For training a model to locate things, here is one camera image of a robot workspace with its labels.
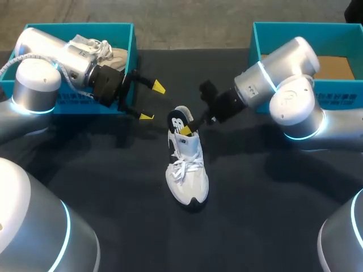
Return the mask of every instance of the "cardboard box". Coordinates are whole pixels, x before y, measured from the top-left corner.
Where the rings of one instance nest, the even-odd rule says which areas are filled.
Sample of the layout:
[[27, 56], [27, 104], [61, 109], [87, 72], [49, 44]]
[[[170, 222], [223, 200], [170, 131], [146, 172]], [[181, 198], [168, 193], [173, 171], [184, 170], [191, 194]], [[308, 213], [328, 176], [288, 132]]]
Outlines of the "cardboard box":
[[[27, 24], [28, 27], [37, 28], [51, 34], [63, 41], [69, 41], [76, 34], [88, 39], [107, 40], [112, 47], [128, 50], [126, 72], [137, 68], [137, 45], [134, 34], [134, 25], [129, 23], [69, 23], [69, 24]], [[17, 65], [11, 66], [0, 78], [0, 85], [7, 97], [12, 96]], [[126, 98], [126, 103], [133, 102], [133, 84]], [[72, 91], [67, 83], [63, 82], [58, 95], [54, 114], [122, 114], [117, 111], [116, 103], [107, 108], [99, 105], [97, 101], [79, 95]]]
[[[249, 66], [301, 36], [320, 62], [314, 91], [322, 108], [363, 108], [363, 27], [361, 24], [256, 22], [252, 30]], [[268, 113], [268, 103], [260, 107]]]

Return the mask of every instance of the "concrete floor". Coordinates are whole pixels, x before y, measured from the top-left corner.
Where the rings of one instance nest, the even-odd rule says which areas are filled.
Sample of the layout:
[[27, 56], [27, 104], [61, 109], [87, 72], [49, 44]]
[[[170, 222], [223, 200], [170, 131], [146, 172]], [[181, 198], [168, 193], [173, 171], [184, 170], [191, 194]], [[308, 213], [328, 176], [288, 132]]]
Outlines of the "concrete floor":
[[0, 0], [0, 50], [27, 23], [132, 22], [140, 49], [246, 48], [254, 21], [344, 22], [350, 0]]

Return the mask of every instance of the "white sneaker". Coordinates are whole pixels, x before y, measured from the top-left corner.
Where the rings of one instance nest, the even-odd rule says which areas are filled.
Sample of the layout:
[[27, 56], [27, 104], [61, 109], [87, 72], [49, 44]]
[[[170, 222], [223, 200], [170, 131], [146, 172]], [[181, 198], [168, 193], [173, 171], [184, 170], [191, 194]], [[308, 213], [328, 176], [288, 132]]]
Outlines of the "white sneaker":
[[170, 163], [166, 169], [166, 181], [172, 195], [183, 206], [200, 209], [209, 190], [205, 173], [203, 152], [199, 134], [179, 134], [193, 117], [185, 106], [176, 107], [168, 115], [168, 141]]
[[107, 65], [118, 71], [125, 69], [127, 61], [127, 50], [112, 48], [106, 41], [87, 39], [81, 35], [76, 35], [69, 43], [97, 57], [97, 64]]

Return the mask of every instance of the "brown cardboard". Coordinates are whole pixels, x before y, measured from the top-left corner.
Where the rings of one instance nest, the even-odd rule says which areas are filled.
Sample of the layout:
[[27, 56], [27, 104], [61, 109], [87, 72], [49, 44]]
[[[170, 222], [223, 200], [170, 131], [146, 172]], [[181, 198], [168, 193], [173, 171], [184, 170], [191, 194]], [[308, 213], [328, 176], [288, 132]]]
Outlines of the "brown cardboard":
[[345, 57], [318, 56], [320, 72], [314, 75], [315, 79], [347, 79], [355, 80], [352, 69]]

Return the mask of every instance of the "black table surface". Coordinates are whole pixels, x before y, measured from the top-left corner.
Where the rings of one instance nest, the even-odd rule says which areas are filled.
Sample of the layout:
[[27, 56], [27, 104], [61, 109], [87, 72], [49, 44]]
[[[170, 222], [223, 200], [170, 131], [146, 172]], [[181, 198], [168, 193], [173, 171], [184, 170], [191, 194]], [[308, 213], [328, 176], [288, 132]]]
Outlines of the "black table surface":
[[140, 51], [140, 70], [164, 96], [137, 88], [154, 121], [54, 116], [47, 132], [0, 147], [86, 219], [102, 250], [100, 271], [319, 271], [318, 232], [362, 186], [363, 155], [302, 152], [267, 115], [246, 110], [200, 130], [209, 198], [181, 209], [165, 180], [166, 115], [205, 108], [198, 86], [221, 90], [247, 67], [247, 49]]

